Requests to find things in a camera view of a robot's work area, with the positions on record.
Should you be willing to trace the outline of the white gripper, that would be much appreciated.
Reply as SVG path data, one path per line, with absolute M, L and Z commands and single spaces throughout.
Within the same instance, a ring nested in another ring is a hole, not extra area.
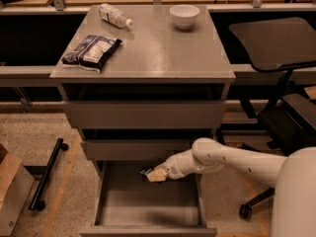
M 186 150 L 182 153 L 169 157 L 163 163 L 163 169 L 154 169 L 146 177 L 151 183 L 165 182 L 167 177 L 173 180 L 184 178 L 195 173 L 198 169 L 198 161 L 193 155 L 192 150 Z

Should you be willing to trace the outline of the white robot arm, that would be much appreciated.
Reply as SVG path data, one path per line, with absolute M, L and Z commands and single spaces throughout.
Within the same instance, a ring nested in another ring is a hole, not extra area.
M 189 174 L 211 173 L 230 166 L 273 188 L 271 237 L 316 237 L 316 148 L 305 147 L 289 156 L 197 139 L 146 175 L 151 182 L 178 180 Z

